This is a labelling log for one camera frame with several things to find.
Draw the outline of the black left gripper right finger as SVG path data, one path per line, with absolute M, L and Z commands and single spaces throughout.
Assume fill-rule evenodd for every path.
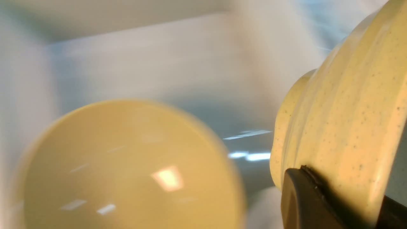
M 385 196 L 378 216 L 376 229 L 406 229 L 407 207 Z

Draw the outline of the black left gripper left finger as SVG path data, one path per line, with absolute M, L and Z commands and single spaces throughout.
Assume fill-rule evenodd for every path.
M 347 229 L 333 209 L 321 178 L 307 166 L 284 172 L 281 214 L 284 229 Z

